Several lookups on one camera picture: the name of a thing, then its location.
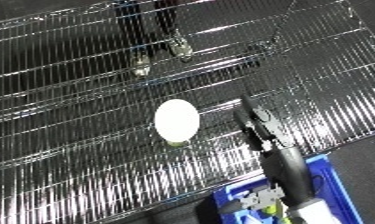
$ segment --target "blue plastic container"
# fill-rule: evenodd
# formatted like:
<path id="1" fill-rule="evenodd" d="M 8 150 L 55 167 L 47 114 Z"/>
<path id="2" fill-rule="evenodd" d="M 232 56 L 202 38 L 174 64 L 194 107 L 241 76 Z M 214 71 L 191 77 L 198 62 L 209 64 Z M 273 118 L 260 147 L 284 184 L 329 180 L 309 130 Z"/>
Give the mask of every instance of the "blue plastic container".
<path id="1" fill-rule="evenodd" d="M 314 179 L 314 186 L 318 189 L 317 197 L 323 198 L 327 202 L 334 216 L 337 217 L 342 224 L 363 223 L 346 193 L 342 182 L 329 162 L 328 157 L 325 155 L 318 155 L 308 159 L 306 162 L 308 163 L 313 176 L 320 175 L 323 177 L 323 180 L 320 178 Z M 214 192 L 213 196 L 217 207 L 220 208 L 226 202 L 242 197 L 244 192 L 266 183 L 266 179 L 262 175 L 226 186 Z M 221 218 L 224 224 L 244 224 L 247 215 L 253 216 L 265 224 L 274 223 L 272 217 L 265 217 L 260 214 L 260 212 L 249 210 L 243 210 L 234 214 L 221 215 Z"/>

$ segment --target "black floor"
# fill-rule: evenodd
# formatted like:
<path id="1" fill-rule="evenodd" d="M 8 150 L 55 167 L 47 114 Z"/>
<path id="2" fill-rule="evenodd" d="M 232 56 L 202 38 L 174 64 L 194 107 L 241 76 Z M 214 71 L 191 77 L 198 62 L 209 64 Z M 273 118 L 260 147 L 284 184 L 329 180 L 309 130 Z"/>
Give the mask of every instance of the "black floor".
<path id="1" fill-rule="evenodd" d="M 0 0 L 0 20 L 42 11 L 89 5 L 97 0 Z M 375 0 L 351 0 L 375 33 Z M 344 146 L 330 155 L 364 223 L 375 224 L 375 137 Z M 116 223 L 218 223 L 210 197 L 197 197 L 162 206 Z"/>

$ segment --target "metal wire shelf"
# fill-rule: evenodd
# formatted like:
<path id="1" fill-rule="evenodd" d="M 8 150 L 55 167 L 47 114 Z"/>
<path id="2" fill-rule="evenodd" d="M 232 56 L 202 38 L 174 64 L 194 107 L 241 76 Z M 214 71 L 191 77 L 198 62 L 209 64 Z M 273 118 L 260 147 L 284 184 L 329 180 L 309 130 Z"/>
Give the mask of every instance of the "metal wire shelf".
<path id="1" fill-rule="evenodd" d="M 260 172 L 232 118 L 244 93 L 306 154 L 375 134 L 375 37 L 347 1 L 298 0 L 286 15 L 284 0 L 180 0 L 187 64 L 161 50 L 151 5 L 0 21 L 0 223 L 111 220 Z M 120 26 L 136 15 L 152 34 L 142 46 Z M 252 51 L 280 24 L 270 54 Z M 155 52 L 144 79 L 128 66 L 136 48 Z M 152 124 L 173 98 L 201 115 L 186 147 Z"/>

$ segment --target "robotic arm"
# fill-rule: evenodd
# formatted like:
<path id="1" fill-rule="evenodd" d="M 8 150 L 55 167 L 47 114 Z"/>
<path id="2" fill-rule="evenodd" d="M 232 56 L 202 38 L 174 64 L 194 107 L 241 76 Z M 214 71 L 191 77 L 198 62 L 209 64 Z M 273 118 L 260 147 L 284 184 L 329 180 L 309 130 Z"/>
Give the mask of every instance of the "robotic arm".
<path id="1" fill-rule="evenodd" d="M 326 202 L 315 198 L 310 171 L 299 149 L 283 133 L 277 118 L 270 111 L 253 105 L 248 96 L 243 96 L 241 103 L 245 113 L 237 111 L 234 117 L 250 149 L 260 152 L 260 163 L 268 186 L 246 198 L 231 201 L 220 212 L 262 209 L 274 203 L 275 199 L 281 199 L 288 207 L 287 215 L 292 223 L 339 223 Z"/>

